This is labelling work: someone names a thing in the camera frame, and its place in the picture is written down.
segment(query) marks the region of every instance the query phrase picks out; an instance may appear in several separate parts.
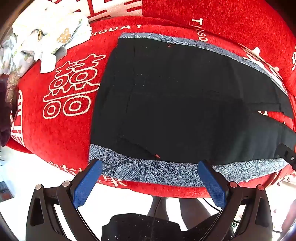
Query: black cable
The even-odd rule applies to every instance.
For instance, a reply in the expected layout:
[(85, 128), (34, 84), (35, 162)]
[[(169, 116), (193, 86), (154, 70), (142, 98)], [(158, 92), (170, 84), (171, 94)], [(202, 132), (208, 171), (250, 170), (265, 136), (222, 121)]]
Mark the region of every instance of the black cable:
[(278, 234), (281, 234), (281, 231), (273, 230), (273, 232), (278, 233)]
[(219, 209), (217, 209), (216, 207), (214, 207), (213, 205), (211, 205), (207, 200), (205, 200), (204, 198), (203, 198), (203, 200), (207, 203), (207, 204), (209, 204), (213, 209), (216, 209), (218, 212), (221, 212), (221, 210), (219, 210)]
[(152, 224), (151, 224), (151, 235), (150, 235), (150, 240), (149, 241), (153, 241), (152, 237), (153, 237), (153, 228), (154, 228), (155, 215), (156, 215), (156, 211), (157, 211), (158, 205), (160, 204), (161, 199), (162, 198), (159, 199), (159, 201), (158, 201), (158, 203), (156, 205), (155, 211), (154, 211), (153, 220), (152, 220)]

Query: red bedspread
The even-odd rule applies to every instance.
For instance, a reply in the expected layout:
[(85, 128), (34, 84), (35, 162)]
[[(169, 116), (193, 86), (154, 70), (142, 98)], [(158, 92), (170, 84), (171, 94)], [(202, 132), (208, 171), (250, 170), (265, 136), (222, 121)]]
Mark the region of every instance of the red bedspread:
[[(115, 3), (116, 1), (105, 0), (105, 3)], [(123, 32), (153, 32), (200, 40), (220, 46), (244, 57), (247, 57), (246, 53), (253, 54), (251, 50), (258, 47), (260, 57), (254, 54), (252, 56), (260, 61), (271, 74), (279, 74), (283, 78), (294, 116), (296, 116), (295, 97), (290, 94), (296, 94), (296, 71), (292, 70), (296, 39), (281, 17), (264, 1), (234, 2), (225, 0), (223, 4), (216, 1), (199, 1), (198, 5), (196, 5), (189, 0), (143, 0), (130, 1), (123, 5), (127, 6), (132, 2), (138, 2), (140, 6), (129, 11), (131, 15), (143, 15), (153, 18), (130, 16), (95, 21), (91, 24), (93, 28), (91, 39), (68, 50), (68, 55), (57, 63), (56, 68), (58, 70), (56, 72), (39, 74), (40, 62), (37, 62), (24, 75), (19, 83), (19, 115), (12, 127), (14, 129), (12, 136), (19, 144), (11, 140), (8, 146), (19, 151), (32, 152), (50, 164), (71, 174), (82, 171), (87, 166), (88, 160), (92, 100), (95, 98), (110, 52), (116, 46), (117, 39)], [(141, 12), (137, 11), (132, 14), (133, 11), (139, 9), (141, 9)], [(92, 11), (90, 17), (100, 15), (99, 12), (94, 13), (95, 7), (93, 7)], [(248, 49), (232, 41), (243, 44)], [(96, 71), (92, 70), (94, 63), (89, 61), (91, 58), (88, 58), (91, 54), (105, 56), (95, 66)], [(69, 71), (67, 68), (71, 66), (71, 63), (79, 60), (85, 64), (85, 68), (89, 68), (89, 74), (94, 75), (91, 85), (79, 83), (70, 86), (67, 89), (69, 91), (65, 90), (66, 87), (62, 90), (60, 87), (63, 82), (57, 85), (53, 80), (55, 77), (67, 73)], [(73, 96), (80, 98), (80, 109), (77, 109), (78, 106), (71, 106)], [(295, 122), (291, 118), (277, 112), (268, 112), (267, 114), (294, 130)], [(287, 166), (278, 177), (291, 172), (292, 169)], [(241, 183), (241, 185), (255, 187), (261, 183), (267, 186), (275, 177), (276, 174), (271, 174), (247, 183)], [(136, 183), (104, 176), (100, 177), (99, 182), (156, 196), (208, 196), (205, 188), (181, 188)]]

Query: white chinese character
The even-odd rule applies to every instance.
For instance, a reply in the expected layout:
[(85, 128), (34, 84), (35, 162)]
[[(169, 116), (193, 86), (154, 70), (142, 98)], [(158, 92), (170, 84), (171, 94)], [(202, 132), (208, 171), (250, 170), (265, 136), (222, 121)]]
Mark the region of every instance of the white chinese character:
[(296, 66), (296, 52), (293, 53), (293, 56), (292, 56), (292, 61), (293, 61), (293, 68), (292, 68), (292, 71), (295, 69), (295, 66)]
[(90, 54), (84, 59), (64, 63), (56, 69), (55, 79), (44, 96), (44, 119), (56, 118), (61, 110), (65, 116), (82, 115), (89, 111), (91, 98), (87, 95), (98, 90), (100, 83), (96, 68), (106, 55)]
[(74, 172), (75, 170), (73, 168), (71, 168), (71, 169), (70, 168), (67, 168), (66, 165), (62, 165), (61, 168), (62, 168), (63, 171), (76, 176), (76, 173)]
[(80, 10), (85, 16), (90, 16), (91, 13), (89, 11), (89, 4), (87, 0), (61, 0), (58, 5), (64, 6), (67, 9), (70, 9), (71, 12), (75, 12), (77, 10)]
[(113, 0), (105, 2), (104, 0), (92, 0), (92, 4), (94, 13), (102, 13), (89, 18), (90, 22), (98, 18), (107, 19), (121, 16), (142, 16), (142, 1)]
[(122, 183), (121, 179), (117, 179), (117, 181), (119, 182), (119, 184), (121, 184), (122, 186), (126, 186), (124, 183)]
[[(265, 62), (265, 60), (259, 56), (260, 49), (258, 47), (256, 47), (254, 50), (250, 50), (245, 47), (242, 47), (242, 49), (246, 52), (246, 55), (248, 57), (248, 58), (246, 58), (246, 57), (243, 57), (243, 58), (254, 62), (255, 64), (259, 65), (262, 69), (264, 69), (266, 71), (266, 73), (273, 79), (273, 82), (277, 83), (277, 85), (287, 95), (286, 87), (284, 86), (284, 84), (281, 81), (282, 77), (278, 73), (279, 68), (272, 67), (269, 63)], [(264, 64), (266, 64), (269, 67), (271, 72), (266, 69)]]
[(54, 166), (54, 167), (57, 167), (57, 168), (59, 168), (59, 165), (57, 165), (57, 164), (54, 164), (52, 161), (50, 161), (49, 162), (49, 164), (51, 164), (52, 166)]

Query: blue patterned fabric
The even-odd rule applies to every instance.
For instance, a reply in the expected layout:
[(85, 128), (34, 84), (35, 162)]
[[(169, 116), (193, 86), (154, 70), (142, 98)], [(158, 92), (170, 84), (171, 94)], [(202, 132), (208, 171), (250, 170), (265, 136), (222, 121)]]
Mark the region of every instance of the blue patterned fabric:
[[(197, 164), (142, 160), (121, 155), (111, 149), (91, 144), (89, 161), (103, 162), (102, 175), (127, 181), (157, 183), (180, 187), (203, 187)], [(243, 182), (283, 169), (284, 159), (252, 160), (213, 166), (228, 181)]]

